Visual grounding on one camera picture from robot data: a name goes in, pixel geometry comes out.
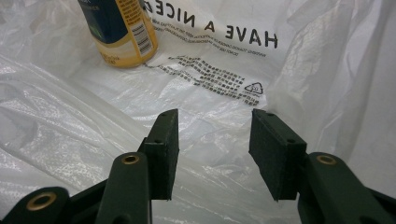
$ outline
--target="black rubber pad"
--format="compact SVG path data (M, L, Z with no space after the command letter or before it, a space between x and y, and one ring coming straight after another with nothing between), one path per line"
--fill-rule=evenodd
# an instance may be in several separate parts
M151 199L170 200L179 152L177 109L158 116L138 151L148 157Z
M259 109L252 114L249 154L274 200L295 200L306 142L278 116Z

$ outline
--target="yellow bottle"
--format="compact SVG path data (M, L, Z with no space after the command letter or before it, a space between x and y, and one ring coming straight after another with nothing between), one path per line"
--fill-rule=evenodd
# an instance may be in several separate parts
M117 67L135 67L158 48L154 27L138 0L78 0L96 47Z

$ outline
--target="brass grommet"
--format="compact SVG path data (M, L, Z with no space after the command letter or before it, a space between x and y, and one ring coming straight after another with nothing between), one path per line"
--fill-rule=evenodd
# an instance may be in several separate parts
M138 161L139 161L138 156L126 156L126 157L122 158L122 163L124 163L126 165L135 164Z
M326 155L317 156L317 160L320 163L323 163L326 165L335 165L337 163L337 161L333 157L326 156Z
M38 211L48 207L50 204L55 202L56 194L54 192L43 192L35 196L33 199L26 204L26 208L29 211Z

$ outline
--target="clamp jaw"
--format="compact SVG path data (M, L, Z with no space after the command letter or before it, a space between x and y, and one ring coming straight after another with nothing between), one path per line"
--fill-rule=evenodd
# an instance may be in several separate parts
M254 109L249 153L274 200L295 200L306 224L396 222L396 201L367 189L334 155L306 142L278 116Z
M137 152L114 160L108 180L73 197L63 188L38 189L1 224L149 224L151 200L171 200L178 152L174 109L161 113Z

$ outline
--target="crinkled plastic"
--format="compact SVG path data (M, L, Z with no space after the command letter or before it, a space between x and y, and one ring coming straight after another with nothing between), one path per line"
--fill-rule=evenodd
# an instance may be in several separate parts
M391 1L145 1L157 54L105 64L77 1L0 2L0 217L46 186L75 194L179 109L171 202L154 223L300 223L248 155L252 108L277 113L394 192L396 47Z

